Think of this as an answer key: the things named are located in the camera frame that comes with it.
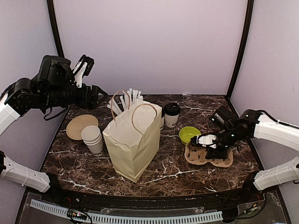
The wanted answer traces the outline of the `cardboard two-cup carrier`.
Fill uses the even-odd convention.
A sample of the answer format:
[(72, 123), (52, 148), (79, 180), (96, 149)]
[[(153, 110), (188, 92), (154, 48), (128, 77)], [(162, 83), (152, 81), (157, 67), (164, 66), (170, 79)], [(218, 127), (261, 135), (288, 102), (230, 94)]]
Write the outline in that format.
[(207, 151), (204, 147), (193, 147), (190, 143), (185, 145), (185, 159), (188, 163), (193, 165), (202, 166), (207, 163), (212, 164), (215, 167), (228, 168), (233, 164), (233, 152), (228, 150), (226, 159), (206, 159)]

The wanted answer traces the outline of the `stack of white paper cups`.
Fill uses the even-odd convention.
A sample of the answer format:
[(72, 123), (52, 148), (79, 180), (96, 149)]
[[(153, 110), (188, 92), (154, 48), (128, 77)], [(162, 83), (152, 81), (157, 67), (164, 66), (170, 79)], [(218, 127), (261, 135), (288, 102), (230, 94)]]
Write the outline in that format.
[(81, 132), (81, 137), (94, 156), (100, 157), (103, 155), (102, 134), (98, 126), (87, 126)]

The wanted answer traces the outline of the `brown paper bag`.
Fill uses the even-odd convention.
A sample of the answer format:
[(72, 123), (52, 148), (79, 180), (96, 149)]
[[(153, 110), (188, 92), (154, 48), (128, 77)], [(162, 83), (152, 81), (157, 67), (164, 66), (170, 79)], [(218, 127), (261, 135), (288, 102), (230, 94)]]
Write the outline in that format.
[(102, 135), (116, 173), (138, 182), (159, 150), (159, 105), (137, 99), (103, 130)]

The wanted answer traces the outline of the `white paper coffee cup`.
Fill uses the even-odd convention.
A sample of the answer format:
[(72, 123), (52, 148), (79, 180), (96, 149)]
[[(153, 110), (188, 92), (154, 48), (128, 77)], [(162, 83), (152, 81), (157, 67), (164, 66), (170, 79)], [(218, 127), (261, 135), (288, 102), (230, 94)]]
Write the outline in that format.
[(179, 114), (177, 115), (168, 115), (168, 114), (165, 114), (165, 125), (169, 128), (174, 128), (177, 124), (177, 121), (178, 121), (178, 117), (179, 117)]

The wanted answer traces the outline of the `black coffee cup lid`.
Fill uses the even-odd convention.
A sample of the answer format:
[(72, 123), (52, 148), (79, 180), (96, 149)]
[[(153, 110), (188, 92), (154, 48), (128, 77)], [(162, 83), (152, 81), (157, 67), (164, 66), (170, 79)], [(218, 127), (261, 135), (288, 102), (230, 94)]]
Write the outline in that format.
[(164, 112), (169, 116), (176, 116), (180, 114), (181, 109), (177, 103), (172, 102), (164, 106)]

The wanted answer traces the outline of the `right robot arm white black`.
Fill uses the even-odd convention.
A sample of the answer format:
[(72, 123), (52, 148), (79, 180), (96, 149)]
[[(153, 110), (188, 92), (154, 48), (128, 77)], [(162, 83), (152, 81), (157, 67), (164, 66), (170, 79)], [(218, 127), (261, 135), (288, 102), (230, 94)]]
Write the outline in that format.
[[(235, 117), (224, 107), (218, 108), (210, 120), (221, 128), (220, 132), (199, 136), (196, 142), (208, 150), (211, 159), (224, 158), (225, 152), (236, 142), (246, 138), (263, 139), (298, 150), (299, 128), (296, 125), (273, 118), (264, 110), (246, 110)], [(256, 196), (256, 190), (293, 182), (299, 179), (299, 158), (276, 167), (258, 171), (249, 176), (247, 185), (239, 191), (238, 198), (249, 202)]]

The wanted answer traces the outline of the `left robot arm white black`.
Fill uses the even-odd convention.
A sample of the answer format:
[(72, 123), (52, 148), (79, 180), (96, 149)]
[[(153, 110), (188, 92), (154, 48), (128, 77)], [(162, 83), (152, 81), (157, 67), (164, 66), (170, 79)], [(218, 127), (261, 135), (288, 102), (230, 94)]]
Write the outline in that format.
[[(47, 109), (61, 107), (67, 111), (69, 106), (76, 105), (82, 109), (94, 110), (105, 101), (108, 94), (100, 87), (83, 84), (77, 87), (72, 83), (62, 86), (46, 84), (42, 89), (37, 83), (28, 78), (21, 78), (11, 84), (0, 97), (0, 132), (4, 133), (15, 121), (24, 116), (30, 109), (39, 109), (50, 120)], [(0, 153), (0, 177), (36, 189), (42, 193), (47, 192), (49, 198), (55, 203), (63, 203), (66, 193), (60, 189), (56, 175), (32, 170), (20, 165)]]

